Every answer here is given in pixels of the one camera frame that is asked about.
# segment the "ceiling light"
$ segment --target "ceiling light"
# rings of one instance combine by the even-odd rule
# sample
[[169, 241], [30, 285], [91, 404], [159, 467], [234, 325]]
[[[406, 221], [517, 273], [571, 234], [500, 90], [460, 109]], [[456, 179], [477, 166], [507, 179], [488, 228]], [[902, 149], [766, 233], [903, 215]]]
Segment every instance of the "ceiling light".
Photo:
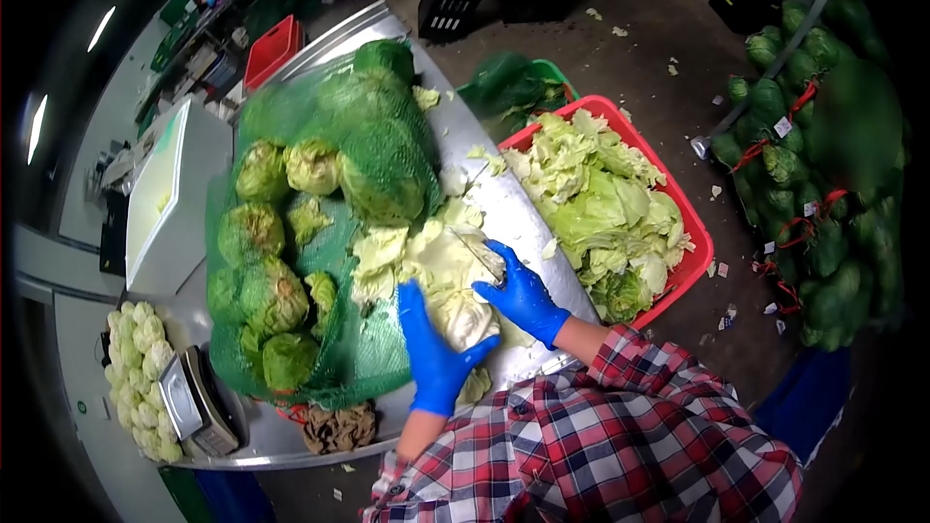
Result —
[[116, 10], [116, 7], [114, 6], [110, 8], [109, 11], [107, 11], [106, 15], [103, 16], [103, 20], [100, 21], [100, 26], [97, 28], [97, 32], [94, 33], [94, 38], [90, 40], [90, 45], [87, 46], [87, 52], [90, 52], [90, 50], [94, 48], [94, 45], [97, 44], [97, 41], [99, 40], [100, 35], [103, 34], [103, 28], [106, 27], [107, 23], [110, 22], [110, 17], [113, 16], [113, 11], [115, 10]]
[[37, 109], [35, 115], [32, 116], [32, 134], [29, 136], [29, 157], [26, 158], [27, 164], [32, 164], [32, 152], [35, 151], [35, 147], [39, 144], [39, 133], [42, 131], [42, 118], [46, 114], [46, 103], [48, 103], [48, 95], [42, 98], [39, 109]]

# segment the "paper label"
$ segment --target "paper label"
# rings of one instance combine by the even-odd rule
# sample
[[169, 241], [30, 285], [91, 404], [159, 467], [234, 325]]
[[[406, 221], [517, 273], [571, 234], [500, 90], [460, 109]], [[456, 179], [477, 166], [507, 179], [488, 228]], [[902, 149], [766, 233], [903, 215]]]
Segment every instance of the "paper label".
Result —
[[782, 138], [788, 135], [788, 132], [791, 131], [791, 122], [788, 121], [788, 118], [782, 116], [781, 120], [778, 120], [778, 123], [774, 124], [775, 133], [778, 134], [778, 137]]

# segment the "blue latex glove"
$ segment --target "blue latex glove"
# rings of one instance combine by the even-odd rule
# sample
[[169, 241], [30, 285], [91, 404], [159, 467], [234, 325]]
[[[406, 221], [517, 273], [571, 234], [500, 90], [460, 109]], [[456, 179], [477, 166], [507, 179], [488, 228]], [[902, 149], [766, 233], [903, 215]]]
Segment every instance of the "blue latex glove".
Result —
[[459, 354], [433, 327], [414, 280], [397, 285], [397, 312], [417, 384], [410, 410], [451, 416], [468, 373], [497, 347], [500, 336], [492, 335]]
[[475, 281], [471, 288], [521, 330], [545, 343], [550, 351], [554, 350], [552, 340], [571, 314], [552, 303], [540, 276], [520, 262], [513, 249], [496, 240], [488, 240], [484, 244], [504, 257], [507, 263], [506, 285], [498, 289], [483, 281]]

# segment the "red plastic crate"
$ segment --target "red plastic crate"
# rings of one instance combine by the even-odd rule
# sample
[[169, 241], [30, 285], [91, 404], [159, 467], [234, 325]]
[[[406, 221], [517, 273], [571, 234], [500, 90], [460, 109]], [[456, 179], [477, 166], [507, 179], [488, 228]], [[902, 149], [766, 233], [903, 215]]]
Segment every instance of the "red plastic crate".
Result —
[[243, 85], [253, 92], [262, 87], [265, 79], [303, 48], [303, 31], [294, 15], [272, 27], [252, 44], [248, 52], [246, 78]]
[[[665, 289], [668, 290], [672, 285], [678, 285], [678, 287], [663, 297], [662, 301], [649, 311], [640, 312], [631, 324], [637, 330], [642, 330], [647, 323], [655, 320], [658, 314], [668, 309], [668, 306], [690, 289], [691, 286], [698, 281], [700, 276], [707, 271], [707, 267], [710, 266], [711, 261], [713, 261], [713, 241], [711, 240], [711, 235], [707, 232], [707, 228], [704, 227], [704, 223], [698, 217], [695, 208], [684, 196], [684, 192], [682, 192], [678, 182], [671, 176], [665, 164], [658, 158], [656, 152], [646, 144], [643, 136], [636, 131], [633, 124], [623, 117], [623, 114], [609, 99], [600, 97], [599, 95], [588, 95], [574, 103], [568, 104], [554, 113], [566, 120], [571, 120], [572, 116], [575, 115], [575, 110], [579, 108], [587, 109], [587, 111], [590, 111], [596, 117], [600, 114], [604, 114], [607, 123], [610, 125], [610, 129], [617, 132], [620, 135], [620, 139], [625, 144], [638, 147], [645, 157], [665, 174], [667, 184], [665, 186], [657, 185], [656, 189], [668, 194], [678, 205], [678, 208], [681, 209], [684, 232], [691, 233], [691, 242], [695, 243], [694, 252], [688, 252], [686, 250], [684, 252], [684, 259], [682, 259], [678, 266], [668, 274], [668, 283]], [[540, 127], [539, 123], [534, 123], [533, 125], [523, 128], [523, 130], [517, 132], [498, 145], [497, 149], [504, 150], [513, 147], [522, 152], [526, 152], [530, 145], [533, 144], [533, 134], [539, 130]]]

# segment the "plaid shirt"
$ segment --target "plaid shirt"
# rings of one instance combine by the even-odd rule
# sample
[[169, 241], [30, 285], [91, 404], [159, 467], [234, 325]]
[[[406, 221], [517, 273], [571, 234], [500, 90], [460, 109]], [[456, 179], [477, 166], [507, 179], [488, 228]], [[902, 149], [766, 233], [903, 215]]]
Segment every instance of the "plaid shirt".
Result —
[[449, 420], [413, 462], [388, 452], [370, 521], [787, 520], [797, 457], [677, 345], [615, 328], [593, 367], [539, 376]]

